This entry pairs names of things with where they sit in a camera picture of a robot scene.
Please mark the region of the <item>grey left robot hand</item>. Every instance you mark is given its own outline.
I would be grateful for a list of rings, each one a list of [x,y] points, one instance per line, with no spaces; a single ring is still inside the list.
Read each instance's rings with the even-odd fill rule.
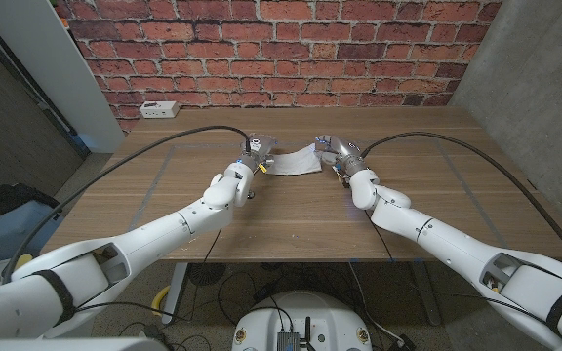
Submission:
[[[241,144],[242,151],[239,160],[252,172],[255,172],[259,165],[266,166],[267,160],[270,158],[270,151],[276,144],[277,139],[274,136],[250,134],[248,139]]]

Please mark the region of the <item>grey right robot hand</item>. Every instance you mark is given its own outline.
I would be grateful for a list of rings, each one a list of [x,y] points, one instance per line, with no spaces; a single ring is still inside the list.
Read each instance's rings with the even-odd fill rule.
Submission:
[[[350,179],[356,173],[367,169],[360,148],[343,137],[318,136],[315,146],[321,161],[331,166],[341,178]]]

